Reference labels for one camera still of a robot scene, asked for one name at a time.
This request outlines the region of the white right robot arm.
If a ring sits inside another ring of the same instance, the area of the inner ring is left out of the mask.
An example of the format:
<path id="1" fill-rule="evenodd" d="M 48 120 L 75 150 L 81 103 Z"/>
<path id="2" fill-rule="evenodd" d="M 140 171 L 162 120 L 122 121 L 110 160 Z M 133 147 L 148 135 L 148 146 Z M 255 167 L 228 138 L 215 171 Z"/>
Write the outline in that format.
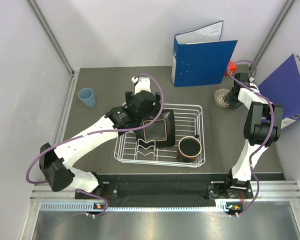
<path id="1" fill-rule="evenodd" d="M 223 192 L 229 198 L 247 191 L 259 158 L 280 137 L 284 113 L 282 105 L 261 96 L 258 86 L 250 82 L 247 73 L 236 73 L 234 78 L 231 91 L 223 99 L 233 110 L 245 106 L 248 114 L 243 128 L 244 147 L 223 185 Z"/>

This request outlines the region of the white wire dish rack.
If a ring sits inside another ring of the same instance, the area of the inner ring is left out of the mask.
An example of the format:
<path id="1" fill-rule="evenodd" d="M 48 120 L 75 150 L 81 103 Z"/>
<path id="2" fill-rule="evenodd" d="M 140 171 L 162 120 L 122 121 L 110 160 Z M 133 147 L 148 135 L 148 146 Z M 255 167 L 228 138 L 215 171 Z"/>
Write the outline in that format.
<path id="1" fill-rule="evenodd" d="M 177 159 L 179 141 L 196 137 L 202 146 L 194 160 Z M 206 162 L 203 109 L 195 104 L 165 103 L 151 126 L 116 139 L 113 156 L 121 163 L 197 168 Z"/>

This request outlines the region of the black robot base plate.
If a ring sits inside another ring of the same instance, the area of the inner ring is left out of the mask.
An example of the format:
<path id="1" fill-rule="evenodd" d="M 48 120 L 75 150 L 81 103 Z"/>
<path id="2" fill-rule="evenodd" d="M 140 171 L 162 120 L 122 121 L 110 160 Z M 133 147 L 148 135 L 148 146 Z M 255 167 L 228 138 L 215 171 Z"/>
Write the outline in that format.
<path id="1" fill-rule="evenodd" d="M 250 182 L 224 173 L 101 174 L 95 195 L 108 200 L 130 196 L 192 196 L 202 199 L 251 199 Z"/>

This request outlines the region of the brown floral patterned bowl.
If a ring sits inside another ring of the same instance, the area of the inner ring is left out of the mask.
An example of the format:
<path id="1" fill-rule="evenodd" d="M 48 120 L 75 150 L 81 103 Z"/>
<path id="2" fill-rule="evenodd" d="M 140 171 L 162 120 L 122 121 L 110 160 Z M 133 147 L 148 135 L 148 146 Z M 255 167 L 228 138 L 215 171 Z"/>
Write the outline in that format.
<path id="1" fill-rule="evenodd" d="M 220 88 L 213 94 L 214 103 L 220 108 L 228 108 L 230 105 L 224 100 L 224 97 L 230 92 L 229 89 Z"/>

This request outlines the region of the light blue cup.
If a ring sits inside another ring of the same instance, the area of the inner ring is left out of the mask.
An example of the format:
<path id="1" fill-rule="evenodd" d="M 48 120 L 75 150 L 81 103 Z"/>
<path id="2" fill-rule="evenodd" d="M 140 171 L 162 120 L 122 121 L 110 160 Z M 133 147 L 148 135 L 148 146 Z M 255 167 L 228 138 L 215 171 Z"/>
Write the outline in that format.
<path id="1" fill-rule="evenodd" d="M 78 97 L 87 108 L 91 109 L 96 106 L 96 98 L 91 88 L 86 87 L 81 89 L 78 92 Z"/>

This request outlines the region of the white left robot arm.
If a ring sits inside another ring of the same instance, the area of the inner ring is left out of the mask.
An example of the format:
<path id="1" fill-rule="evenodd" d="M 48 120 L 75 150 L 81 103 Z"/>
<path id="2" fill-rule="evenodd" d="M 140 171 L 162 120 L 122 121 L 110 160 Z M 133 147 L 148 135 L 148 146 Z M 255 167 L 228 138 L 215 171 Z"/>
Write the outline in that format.
<path id="1" fill-rule="evenodd" d="M 42 146 L 39 169 L 52 191 L 75 189 L 99 198 L 104 187 L 97 174 L 76 169 L 74 164 L 102 144 L 126 132 L 141 130 L 159 118 L 164 95 L 162 91 L 151 92 L 151 82 L 155 79 L 148 74 L 138 74 L 131 81 L 134 91 L 126 92 L 125 104 L 113 107 L 76 136 L 55 146 Z"/>

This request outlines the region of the black square plate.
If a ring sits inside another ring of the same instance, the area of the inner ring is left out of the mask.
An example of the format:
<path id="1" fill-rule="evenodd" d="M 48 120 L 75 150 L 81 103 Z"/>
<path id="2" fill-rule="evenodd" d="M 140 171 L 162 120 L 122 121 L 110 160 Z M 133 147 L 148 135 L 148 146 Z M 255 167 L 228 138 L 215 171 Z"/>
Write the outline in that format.
<path id="1" fill-rule="evenodd" d="M 136 143 L 143 148 L 168 148 L 176 143 L 175 116 L 172 109 L 163 109 L 150 126 L 135 131 Z"/>

